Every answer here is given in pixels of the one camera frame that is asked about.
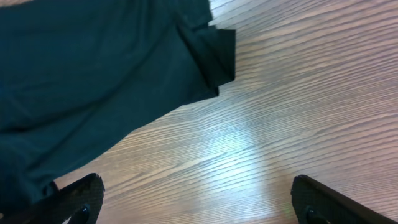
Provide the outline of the black polo shirt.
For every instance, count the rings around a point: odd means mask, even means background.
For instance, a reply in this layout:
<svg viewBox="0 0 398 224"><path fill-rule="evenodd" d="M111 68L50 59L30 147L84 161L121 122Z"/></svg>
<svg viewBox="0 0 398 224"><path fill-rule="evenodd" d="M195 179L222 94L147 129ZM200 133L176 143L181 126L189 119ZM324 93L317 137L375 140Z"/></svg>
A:
<svg viewBox="0 0 398 224"><path fill-rule="evenodd" d="M235 78L208 1L29 1L1 9L1 213Z"/></svg>

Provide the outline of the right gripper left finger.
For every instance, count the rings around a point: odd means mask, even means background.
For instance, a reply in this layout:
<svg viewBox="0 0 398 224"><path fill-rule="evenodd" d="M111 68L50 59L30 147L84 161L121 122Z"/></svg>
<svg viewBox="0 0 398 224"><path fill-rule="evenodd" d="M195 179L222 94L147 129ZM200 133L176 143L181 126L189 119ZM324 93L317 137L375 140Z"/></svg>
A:
<svg viewBox="0 0 398 224"><path fill-rule="evenodd" d="M102 178L95 173L10 217L1 224L96 224L104 199Z"/></svg>

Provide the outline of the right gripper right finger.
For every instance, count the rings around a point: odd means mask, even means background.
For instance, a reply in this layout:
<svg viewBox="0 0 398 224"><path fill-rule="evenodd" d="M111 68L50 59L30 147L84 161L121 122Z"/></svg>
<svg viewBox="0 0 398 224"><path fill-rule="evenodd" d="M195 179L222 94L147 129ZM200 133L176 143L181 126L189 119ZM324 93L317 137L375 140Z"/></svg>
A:
<svg viewBox="0 0 398 224"><path fill-rule="evenodd" d="M307 175L294 177L290 194L300 224L397 224Z"/></svg>

